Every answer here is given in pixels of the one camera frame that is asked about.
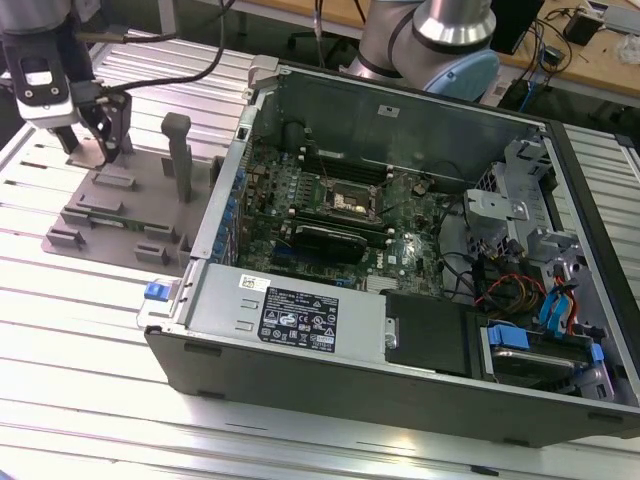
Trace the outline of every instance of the slotted aluminum surface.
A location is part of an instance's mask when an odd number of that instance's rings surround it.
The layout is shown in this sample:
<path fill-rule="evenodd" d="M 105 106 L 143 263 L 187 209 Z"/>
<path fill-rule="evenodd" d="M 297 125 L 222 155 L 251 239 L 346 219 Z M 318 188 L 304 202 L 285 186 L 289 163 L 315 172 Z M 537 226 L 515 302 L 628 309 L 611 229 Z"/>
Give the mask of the slotted aluminum surface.
<path fill-rule="evenodd" d="M 120 46 L 98 49 L 96 64 L 116 83 L 190 73 L 214 54 L 184 42 Z M 134 92 L 134 143 L 165 150 L 159 122 L 184 111 L 196 155 L 223 155 L 250 61 L 228 52 L 198 84 Z M 177 393 L 136 325 L 156 275 L 41 251 L 85 174 L 65 159 L 28 127 L 0 156 L 0 470 L 16 479 L 484 478 L 470 465 L 507 479 L 640 472 L 639 440 L 530 450 Z"/>
<path fill-rule="evenodd" d="M 640 158 L 613 135 L 565 126 L 622 269 L 640 306 Z M 562 193 L 555 195 L 565 230 L 574 224 Z"/>

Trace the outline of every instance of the warning label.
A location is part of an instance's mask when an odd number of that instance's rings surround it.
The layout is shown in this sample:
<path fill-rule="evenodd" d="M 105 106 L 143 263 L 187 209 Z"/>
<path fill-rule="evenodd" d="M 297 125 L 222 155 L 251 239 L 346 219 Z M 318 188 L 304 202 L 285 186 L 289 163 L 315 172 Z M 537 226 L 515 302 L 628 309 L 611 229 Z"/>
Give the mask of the warning label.
<path fill-rule="evenodd" d="M 337 298 L 267 288 L 258 329 L 263 342 L 333 353 L 337 328 Z"/>

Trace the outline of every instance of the wooden desk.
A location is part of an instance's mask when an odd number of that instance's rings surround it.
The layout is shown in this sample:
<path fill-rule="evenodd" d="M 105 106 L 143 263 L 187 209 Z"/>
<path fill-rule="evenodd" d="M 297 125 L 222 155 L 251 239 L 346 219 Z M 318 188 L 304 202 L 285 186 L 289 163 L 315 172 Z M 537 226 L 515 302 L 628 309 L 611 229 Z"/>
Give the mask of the wooden desk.
<path fill-rule="evenodd" d="M 630 9 L 635 8 L 626 0 L 606 1 Z M 360 0 L 365 15 L 370 3 L 371 0 Z M 580 0 L 547 0 L 540 12 L 540 18 L 544 18 L 550 10 L 576 7 L 579 4 Z M 314 0 L 237 0 L 234 9 L 312 28 L 313 5 Z M 549 23 L 562 31 L 567 22 L 568 17 L 559 17 Z M 323 10 L 325 31 L 360 38 L 362 27 L 362 21 L 353 0 L 325 0 Z M 571 65 L 566 71 L 555 75 L 549 83 L 550 86 L 640 107 L 640 66 L 625 65 L 618 61 L 615 56 L 615 46 L 621 38 L 620 34 L 601 31 L 595 34 L 586 47 L 572 44 Z M 548 27 L 544 41 L 567 52 L 564 42 Z M 527 68 L 533 48 L 534 37 L 529 33 L 515 55 L 500 55 L 502 62 L 500 74 L 489 89 L 491 94 L 485 98 L 486 103 L 497 104 L 501 98 L 497 93 L 506 91 L 511 82 Z"/>
<path fill-rule="evenodd" d="M 263 7 L 275 8 L 310 17 L 314 0 L 246 0 L 239 3 L 253 3 Z M 369 11 L 371 0 L 360 0 L 365 15 Z M 362 20 L 353 0 L 324 0 L 322 8 L 323 23 L 335 23 L 362 29 Z"/>
<path fill-rule="evenodd" d="M 548 12 L 556 8 L 572 8 L 581 3 L 579 0 L 547 0 L 540 10 L 539 18 L 544 18 Z M 607 0 L 607 3 L 634 9 L 626 0 Z M 568 17 L 562 16 L 548 23 L 562 32 L 568 21 Z M 605 30 L 596 33 L 585 47 L 572 43 L 573 60 L 558 78 L 621 95 L 640 96 L 640 65 L 623 64 L 616 58 L 615 47 L 622 38 L 618 33 Z M 501 63 L 526 69 L 531 62 L 534 42 L 534 35 L 527 34 L 513 56 L 500 54 Z M 549 27 L 546 27 L 544 43 L 568 54 L 566 44 Z"/>

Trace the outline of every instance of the blue plastic clip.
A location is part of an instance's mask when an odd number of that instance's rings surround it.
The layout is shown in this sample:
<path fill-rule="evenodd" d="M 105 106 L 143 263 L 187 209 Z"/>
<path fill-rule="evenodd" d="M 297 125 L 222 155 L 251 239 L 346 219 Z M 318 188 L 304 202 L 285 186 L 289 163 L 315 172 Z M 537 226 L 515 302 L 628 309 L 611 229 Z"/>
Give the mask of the blue plastic clip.
<path fill-rule="evenodd" d="M 568 309 L 569 299 L 565 295 L 559 295 L 556 289 L 551 290 L 540 309 L 540 324 L 546 325 L 547 330 L 552 330 L 557 338 L 562 337 L 560 319 Z"/>
<path fill-rule="evenodd" d="M 529 350 L 529 339 L 524 328 L 496 325 L 487 329 L 490 345 Z"/>
<path fill-rule="evenodd" d="M 169 301 L 169 293 L 171 288 L 161 283 L 151 282 L 147 284 L 147 288 L 144 290 L 144 298 L 147 300 L 157 300 L 159 302 Z"/>
<path fill-rule="evenodd" d="M 591 358 L 593 359 L 593 363 L 604 361 L 604 352 L 602 351 L 602 347 L 597 343 L 591 344 Z"/>

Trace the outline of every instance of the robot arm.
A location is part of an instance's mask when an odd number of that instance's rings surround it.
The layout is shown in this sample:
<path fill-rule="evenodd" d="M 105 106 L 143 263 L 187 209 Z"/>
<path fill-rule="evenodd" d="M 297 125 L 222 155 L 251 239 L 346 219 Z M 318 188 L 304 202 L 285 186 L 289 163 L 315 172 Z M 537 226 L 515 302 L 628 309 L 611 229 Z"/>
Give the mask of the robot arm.
<path fill-rule="evenodd" d="M 129 148 L 131 97 L 105 95 L 71 0 L 0 0 L 0 33 L 22 118 L 55 133 L 72 163 L 96 168 Z M 81 122 L 93 139 L 78 141 Z"/>
<path fill-rule="evenodd" d="M 479 98 L 499 60 L 490 0 L 374 0 L 349 73 L 464 100 Z"/>

